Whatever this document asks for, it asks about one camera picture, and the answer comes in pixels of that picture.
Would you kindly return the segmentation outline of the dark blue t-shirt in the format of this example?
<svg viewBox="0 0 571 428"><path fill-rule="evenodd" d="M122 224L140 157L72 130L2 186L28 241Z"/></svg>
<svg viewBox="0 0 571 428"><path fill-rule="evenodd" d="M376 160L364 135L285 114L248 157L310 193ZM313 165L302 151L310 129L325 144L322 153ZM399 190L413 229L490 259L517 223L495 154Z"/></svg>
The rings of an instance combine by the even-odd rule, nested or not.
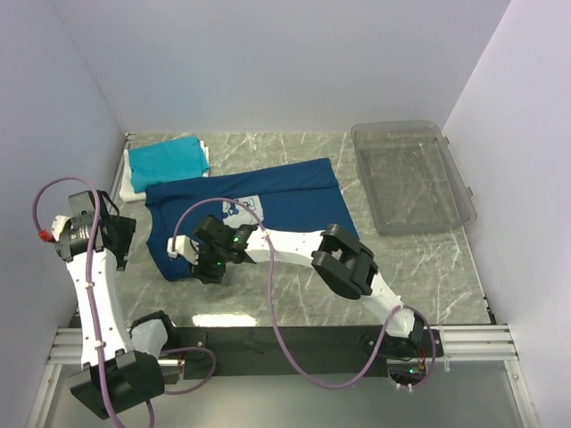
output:
<svg viewBox="0 0 571 428"><path fill-rule="evenodd" d="M146 244L170 282L189 273L185 260L169 257L168 240L174 234L192 235L208 215L233 228L260 220L273 230L314 232L337 224L358 234L328 158L153 185L145 205L152 215Z"/></svg>

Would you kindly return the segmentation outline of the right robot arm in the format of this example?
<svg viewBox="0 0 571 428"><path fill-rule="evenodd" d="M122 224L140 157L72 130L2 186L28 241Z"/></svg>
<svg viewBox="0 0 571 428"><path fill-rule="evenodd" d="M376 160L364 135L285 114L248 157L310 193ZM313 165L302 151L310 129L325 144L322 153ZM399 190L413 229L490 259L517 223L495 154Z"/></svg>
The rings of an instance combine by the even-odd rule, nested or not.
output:
<svg viewBox="0 0 571 428"><path fill-rule="evenodd" d="M277 231L255 225L228 226L209 215L194 230L195 242L176 238L189 273L204 284L219 284L228 263L276 262L313 268L328 288L348 300L361 300L381 322L387 321L380 350L387 357L412 358L423 344L424 323L406 309L382 277L373 251L337 224L314 232Z"/></svg>

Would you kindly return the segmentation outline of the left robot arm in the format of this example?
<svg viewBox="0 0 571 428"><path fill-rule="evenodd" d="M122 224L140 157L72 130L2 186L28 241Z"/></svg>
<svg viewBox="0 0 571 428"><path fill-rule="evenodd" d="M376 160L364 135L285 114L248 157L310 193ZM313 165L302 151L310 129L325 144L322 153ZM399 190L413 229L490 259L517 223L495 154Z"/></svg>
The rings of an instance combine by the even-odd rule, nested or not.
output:
<svg viewBox="0 0 571 428"><path fill-rule="evenodd" d="M159 358L172 356L178 336L169 316L153 312L126 325L116 280L136 231L133 218L110 213L107 193L70 196L71 217L52 224L55 249L75 287L82 332L81 369L71 394L105 420L165 391Z"/></svg>

